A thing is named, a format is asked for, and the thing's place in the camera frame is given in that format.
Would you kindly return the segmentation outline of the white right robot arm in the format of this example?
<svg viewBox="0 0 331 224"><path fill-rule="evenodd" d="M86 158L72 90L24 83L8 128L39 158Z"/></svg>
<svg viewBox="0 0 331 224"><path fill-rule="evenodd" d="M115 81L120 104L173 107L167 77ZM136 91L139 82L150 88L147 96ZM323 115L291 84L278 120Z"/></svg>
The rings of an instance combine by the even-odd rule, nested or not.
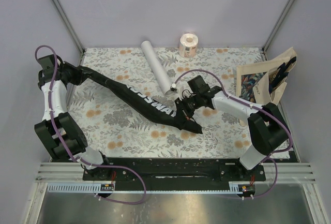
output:
<svg viewBox="0 0 331 224"><path fill-rule="evenodd" d="M210 87L201 76L188 82L191 93L175 100L177 117L181 121L193 118L200 107L216 109L243 121L249 127L251 146L240 156L235 174L248 180L254 167L290 138L290 132L278 107L273 103L261 105L230 95L220 86Z"/></svg>

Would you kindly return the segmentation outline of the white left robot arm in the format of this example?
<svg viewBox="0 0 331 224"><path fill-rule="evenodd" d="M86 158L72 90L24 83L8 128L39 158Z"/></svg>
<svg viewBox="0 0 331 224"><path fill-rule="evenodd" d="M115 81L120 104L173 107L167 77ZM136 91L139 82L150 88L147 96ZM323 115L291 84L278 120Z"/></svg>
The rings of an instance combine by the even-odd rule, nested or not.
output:
<svg viewBox="0 0 331 224"><path fill-rule="evenodd" d="M44 96L42 121L34 126L53 160L72 160L80 163L101 180L112 175L112 167L105 156L88 146L82 129L67 110L67 85L72 76L62 59L53 54L37 59L42 70L38 74L38 86Z"/></svg>

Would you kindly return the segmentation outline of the white shuttlecock tube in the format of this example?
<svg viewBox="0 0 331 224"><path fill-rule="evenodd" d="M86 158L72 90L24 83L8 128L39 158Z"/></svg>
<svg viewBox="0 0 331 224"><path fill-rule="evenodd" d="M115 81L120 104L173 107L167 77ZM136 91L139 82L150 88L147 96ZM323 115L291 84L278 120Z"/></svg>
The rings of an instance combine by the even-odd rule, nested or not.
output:
<svg viewBox="0 0 331 224"><path fill-rule="evenodd" d="M165 96L173 95L176 92L172 90L173 82L169 78L166 69L161 64L150 41L146 40L142 42L141 49L145 55L147 63L149 64L151 70L153 71L153 74L157 80L158 85L160 86L162 93Z"/></svg>

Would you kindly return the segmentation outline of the black racket bag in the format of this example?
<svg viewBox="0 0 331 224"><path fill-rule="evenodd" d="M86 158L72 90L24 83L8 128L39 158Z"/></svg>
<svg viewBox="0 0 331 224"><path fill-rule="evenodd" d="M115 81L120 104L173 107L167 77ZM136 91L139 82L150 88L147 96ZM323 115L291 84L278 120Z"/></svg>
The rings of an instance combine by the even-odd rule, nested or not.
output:
<svg viewBox="0 0 331 224"><path fill-rule="evenodd" d="M172 110L153 98L140 93L134 87L114 81L88 67L79 66L79 70L82 80L90 79L109 89L114 95L149 121L192 133L202 133L201 125L185 117L182 110Z"/></svg>

